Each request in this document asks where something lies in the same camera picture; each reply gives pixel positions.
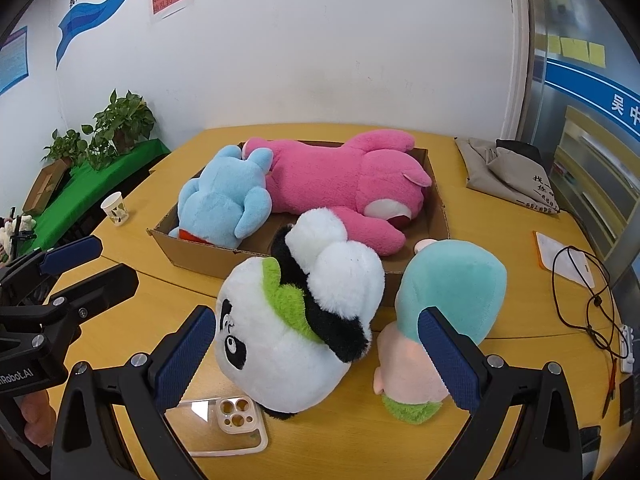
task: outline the white plush toy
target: white plush toy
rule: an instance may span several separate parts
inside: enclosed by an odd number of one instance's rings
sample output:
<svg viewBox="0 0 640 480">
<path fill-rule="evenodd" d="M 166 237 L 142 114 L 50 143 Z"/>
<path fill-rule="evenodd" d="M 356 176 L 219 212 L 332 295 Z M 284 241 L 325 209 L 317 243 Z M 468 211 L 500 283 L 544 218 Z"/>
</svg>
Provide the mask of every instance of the white plush toy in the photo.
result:
<svg viewBox="0 0 640 480">
<path fill-rule="evenodd" d="M 322 401 L 369 351 L 385 277 L 377 254 L 347 241 L 328 209 L 282 228 L 271 255 L 247 259 L 223 283 L 214 350 L 229 379 L 285 419 Z"/>
<path fill-rule="evenodd" d="M 0 245 L 4 249 L 4 252 L 7 254 L 11 253 L 11 237 L 15 233 L 15 225 L 17 219 L 7 220 L 4 222 L 4 227 L 0 227 Z M 31 217 L 31 215 L 25 215 L 20 217 L 20 232 L 23 233 L 25 231 L 33 231 L 34 227 L 36 227 L 36 221 Z"/>
</svg>

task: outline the cup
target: cup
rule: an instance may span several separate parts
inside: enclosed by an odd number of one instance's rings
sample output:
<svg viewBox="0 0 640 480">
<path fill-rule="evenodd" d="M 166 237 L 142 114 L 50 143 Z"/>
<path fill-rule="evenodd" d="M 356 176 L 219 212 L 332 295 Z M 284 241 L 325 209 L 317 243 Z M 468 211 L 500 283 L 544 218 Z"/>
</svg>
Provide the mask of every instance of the cup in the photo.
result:
<svg viewBox="0 0 640 480">
<path fill-rule="evenodd" d="M 105 198 L 100 207 L 106 213 L 107 218 L 116 226 L 124 224 L 129 218 L 129 211 L 127 211 L 127 207 L 122 200 L 122 193 L 119 191 Z"/>
</svg>

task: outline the cardboard box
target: cardboard box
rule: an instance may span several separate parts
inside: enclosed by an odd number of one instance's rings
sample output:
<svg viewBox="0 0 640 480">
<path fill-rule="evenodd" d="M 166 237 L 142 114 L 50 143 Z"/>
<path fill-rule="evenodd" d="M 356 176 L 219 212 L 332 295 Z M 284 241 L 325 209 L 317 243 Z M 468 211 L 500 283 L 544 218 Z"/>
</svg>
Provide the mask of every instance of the cardboard box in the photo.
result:
<svg viewBox="0 0 640 480">
<path fill-rule="evenodd" d="M 71 167 L 70 158 L 60 158 L 53 164 L 42 168 L 22 206 L 23 214 L 39 215 L 47 207 L 51 195 L 62 180 L 66 170 Z"/>
<path fill-rule="evenodd" d="M 319 142 L 304 141 L 315 146 L 340 146 L 340 142 Z M 416 148 L 409 154 L 418 160 L 433 179 L 427 199 L 420 214 L 403 230 L 407 242 L 402 250 L 382 258 L 385 269 L 385 294 L 382 305 L 393 306 L 396 292 L 400 287 L 402 274 L 407 264 L 414 257 L 414 245 L 424 238 L 435 238 L 443 240 L 449 238 L 449 225 L 445 215 L 444 204 L 438 193 L 436 179 L 429 162 L 427 150 Z M 216 278 L 226 278 L 231 270 L 238 264 L 244 262 L 252 256 L 267 256 L 270 252 L 271 240 L 280 227 L 294 223 L 295 215 L 271 214 L 265 224 L 253 235 L 242 241 L 236 250 L 225 249 L 213 245 L 199 244 L 179 240 L 168 235 L 169 231 L 178 225 L 178 206 L 172 207 L 171 211 L 162 218 L 160 223 L 152 230 L 148 229 L 162 252 L 169 258 L 174 266 L 183 269 L 194 270 L 207 276 Z"/>
</svg>

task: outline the plush toy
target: plush toy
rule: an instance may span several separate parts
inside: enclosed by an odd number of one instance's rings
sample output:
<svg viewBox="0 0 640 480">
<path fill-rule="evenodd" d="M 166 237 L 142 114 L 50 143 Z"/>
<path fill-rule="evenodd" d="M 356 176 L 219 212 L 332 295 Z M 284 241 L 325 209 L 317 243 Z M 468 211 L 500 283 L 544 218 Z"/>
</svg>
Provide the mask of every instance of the plush toy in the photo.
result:
<svg viewBox="0 0 640 480">
<path fill-rule="evenodd" d="M 4 221 L 4 227 L 0 227 L 0 246 L 4 249 L 6 254 L 11 254 L 11 237 L 15 233 L 15 225 L 17 219 L 6 219 Z M 20 217 L 20 232 L 33 231 L 36 227 L 36 221 L 31 215 L 24 215 Z"/>
<path fill-rule="evenodd" d="M 273 153 L 255 150 L 242 160 L 238 146 L 225 146 L 178 196 L 178 227 L 169 234 L 183 240 L 235 249 L 271 213 L 265 189 Z"/>
<path fill-rule="evenodd" d="M 507 284 L 504 265 L 461 240 L 423 240 L 396 295 L 397 321 L 378 336 L 373 389 L 399 420 L 421 424 L 449 395 L 418 338 L 418 316 L 437 306 L 459 333 L 480 343 L 494 325 Z"/>
<path fill-rule="evenodd" d="M 267 191 L 273 211 L 302 214 L 328 207 L 344 223 L 349 240 L 381 256 L 405 243 L 399 229 L 422 208 L 431 178 L 409 154 L 414 138 L 399 130 L 359 134 L 339 148 L 297 140 L 249 139 L 244 156 L 260 147 L 273 150 Z"/>
<path fill-rule="evenodd" d="M 280 419 L 315 406 L 369 351 L 384 271 L 347 241 L 340 219 L 310 210 L 278 231 L 270 257 L 238 265 L 216 301 L 222 372 Z"/>
</svg>

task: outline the power strip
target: power strip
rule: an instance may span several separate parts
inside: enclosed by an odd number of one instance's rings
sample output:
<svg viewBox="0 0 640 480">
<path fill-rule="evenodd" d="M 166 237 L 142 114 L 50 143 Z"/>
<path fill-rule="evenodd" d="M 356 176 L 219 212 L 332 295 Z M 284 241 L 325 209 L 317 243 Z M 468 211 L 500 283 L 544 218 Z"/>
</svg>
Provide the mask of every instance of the power strip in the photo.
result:
<svg viewBox="0 0 640 480">
<path fill-rule="evenodd" d="M 634 337 L 633 330 L 630 326 L 623 325 L 622 334 L 620 335 L 620 355 L 625 354 L 625 343 L 626 348 L 629 350 L 629 354 L 626 356 L 626 359 L 620 359 L 620 371 L 623 374 L 632 374 L 634 372 Z"/>
</svg>

